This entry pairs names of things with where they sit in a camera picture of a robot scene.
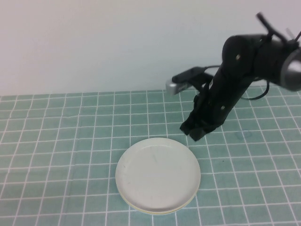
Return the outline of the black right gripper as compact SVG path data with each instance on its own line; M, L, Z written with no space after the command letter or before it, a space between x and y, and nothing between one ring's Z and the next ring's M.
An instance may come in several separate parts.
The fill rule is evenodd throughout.
M205 94L198 97L180 130L194 141L220 127L250 85L250 75L233 75L218 70Z

